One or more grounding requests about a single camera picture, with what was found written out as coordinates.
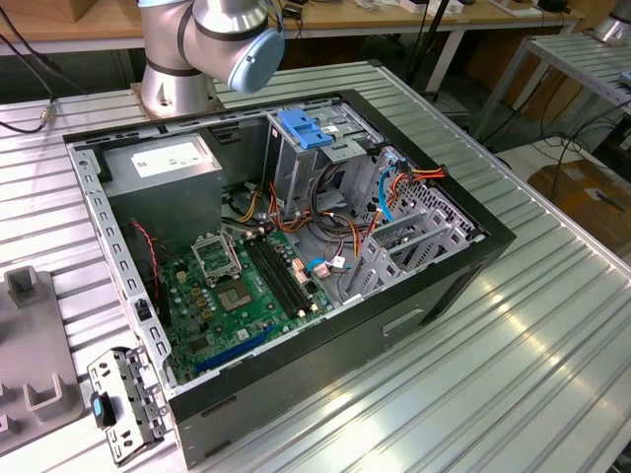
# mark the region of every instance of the blue drive bay latch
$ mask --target blue drive bay latch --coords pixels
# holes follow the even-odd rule
[[[310,150],[318,146],[330,145],[333,138],[324,133],[316,121],[302,110],[281,110],[278,118],[287,130],[300,142],[303,150]]]

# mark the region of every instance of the power supply label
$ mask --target power supply label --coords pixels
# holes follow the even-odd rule
[[[131,157],[131,162],[136,166],[140,177],[149,177],[170,170],[212,163],[212,158],[201,154],[192,143],[181,143],[136,153]]]

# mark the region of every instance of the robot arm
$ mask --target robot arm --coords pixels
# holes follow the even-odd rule
[[[631,0],[618,0],[609,16],[592,32],[592,35],[611,46],[623,44],[631,29]]]
[[[216,106],[215,78],[252,94],[274,74],[284,38],[264,0],[139,0],[147,67],[142,102],[169,117]]]

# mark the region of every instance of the green circuit board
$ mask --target green circuit board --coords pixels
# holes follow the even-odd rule
[[[268,234],[266,240],[280,260],[296,257],[295,249],[281,232]],[[220,281],[215,287],[207,284],[192,250],[160,266],[171,312],[171,325],[165,326],[173,351],[170,365],[180,384],[197,377],[199,364],[213,357],[230,354],[227,351],[243,347],[248,341],[258,346],[260,340],[277,338],[333,309],[321,286],[313,281],[311,294],[304,287],[301,291],[317,309],[303,317],[289,317],[255,267],[244,242],[235,242],[234,248],[243,268],[241,277]],[[205,261],[214,259],[218,265],[229,262],[220,252],[222,245],[213,244],[200,256]],[[285,267],[287,274],[296,279],[291,265]],[[184,268],[185,281],[181,274],[177,276]]]

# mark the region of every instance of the metal slotted surface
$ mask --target metal slotted surface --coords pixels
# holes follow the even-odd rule
[[[194,471],[604,471],[631,438],[628,268],[383,68],[282,72],[250,97],[218,86],[227,106],[341,88],[360,91],[518,238],[424,332]],[[4,106],[0,119],[35,122],[39,106]],[[48,136],[1,132],[0,268],[53,272],[87,399],[87,363],[133,337],[59,136],[142,116],[128,92],[62,101],[59,114],[63,129]],[[88,411],[0,459],[0,471],[95,465],[115,471]],[[172,434],[123,471],[145,469],[183,469]]]
[[[611,47],[588,34],[567,34],[536,36],[527,47],[605,100],[617,105],[631,101],[631,89],[620,81],[621,72],[631,71],[629,44]]]

